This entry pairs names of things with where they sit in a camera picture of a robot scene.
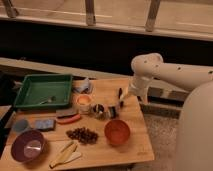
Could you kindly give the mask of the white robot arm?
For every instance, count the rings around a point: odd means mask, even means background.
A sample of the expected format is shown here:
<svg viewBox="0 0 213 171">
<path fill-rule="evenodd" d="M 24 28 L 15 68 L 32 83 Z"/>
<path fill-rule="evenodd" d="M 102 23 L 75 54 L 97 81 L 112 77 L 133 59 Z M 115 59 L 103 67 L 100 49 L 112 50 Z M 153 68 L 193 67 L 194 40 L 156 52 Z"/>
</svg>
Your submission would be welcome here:
<svg viewBox="0 0 213 171">
<path fill-rule="evenodd" d="M 182 89 L 167 95 L 182 102 L 172 171 L 213 171 L 213 66 L 166 63 L 149 53 L 134 57 L 131 69 L 121 100 L 135 95 L 147 105 L 153 79 Z"/>
</svg>

